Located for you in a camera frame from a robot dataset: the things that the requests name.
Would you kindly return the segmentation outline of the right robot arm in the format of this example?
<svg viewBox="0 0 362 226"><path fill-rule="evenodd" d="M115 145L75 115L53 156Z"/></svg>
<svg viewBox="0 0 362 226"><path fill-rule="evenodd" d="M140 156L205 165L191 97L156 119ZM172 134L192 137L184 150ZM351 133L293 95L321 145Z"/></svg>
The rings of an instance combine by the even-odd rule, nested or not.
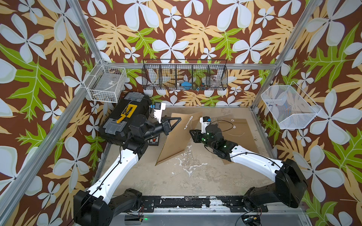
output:
<svg viewBox="0 0 362 226"><path fill-rule="evenodd" d="M219 158L244 165L269 178L272 184L251 187L242 198L242 207L252 211L268 203L281 202L290 208L298 208L307 190L307 182L297 163L271 159L247 150L235 142L224 139L216 124L201 130L191 130L194 143L204 147Z"/></svg>

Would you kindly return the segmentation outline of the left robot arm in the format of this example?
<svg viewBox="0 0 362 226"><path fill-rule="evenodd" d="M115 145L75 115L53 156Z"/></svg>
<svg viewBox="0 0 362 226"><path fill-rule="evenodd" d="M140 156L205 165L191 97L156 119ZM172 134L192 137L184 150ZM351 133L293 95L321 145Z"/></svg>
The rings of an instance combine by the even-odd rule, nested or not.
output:
<svg viewBox="0 0 362 226"><path fill-rule="evenodd" d="M150 122L144 115L132 117L127 140L111 167L87 191L74 196L73 222L80 226L108 226L120 213L140 211L141 192L130 188L116 197L114 192L143 156L149 140L161 133L168 135L181 120L180 117L163 117L160 122Z"/></svg>

